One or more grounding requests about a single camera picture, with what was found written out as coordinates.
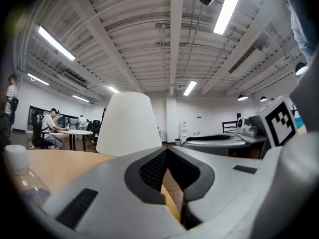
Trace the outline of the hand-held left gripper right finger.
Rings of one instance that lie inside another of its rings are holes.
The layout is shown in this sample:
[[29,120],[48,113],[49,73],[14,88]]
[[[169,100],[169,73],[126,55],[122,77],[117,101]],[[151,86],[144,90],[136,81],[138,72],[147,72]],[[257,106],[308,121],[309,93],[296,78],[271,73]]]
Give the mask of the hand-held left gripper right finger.
[[211,220],[234,203],[262,163],[182,147],[167,148],[166,160],[183,192],[181,217],[188,227]]

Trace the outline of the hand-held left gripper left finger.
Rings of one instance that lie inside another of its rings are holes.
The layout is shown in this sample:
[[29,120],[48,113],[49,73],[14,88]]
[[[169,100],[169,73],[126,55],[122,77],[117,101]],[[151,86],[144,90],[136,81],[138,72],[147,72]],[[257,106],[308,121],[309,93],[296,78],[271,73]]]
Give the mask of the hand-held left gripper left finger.
[[44,204],[62,238],[166,239],[185,232],[160,188],[166,148],[155,147],[96,164]]

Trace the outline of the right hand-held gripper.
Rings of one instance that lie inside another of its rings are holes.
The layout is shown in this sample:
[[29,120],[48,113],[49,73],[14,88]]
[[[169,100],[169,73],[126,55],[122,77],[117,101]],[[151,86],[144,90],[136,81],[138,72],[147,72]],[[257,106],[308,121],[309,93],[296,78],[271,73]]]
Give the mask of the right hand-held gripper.
[[[286,96],[279,96],[249,116],[270,147],[283,146],[297,133],[295,119]],[[182,147],[209,154],[229,156],[232,150],[250,146],[234,133],[188,137]]]

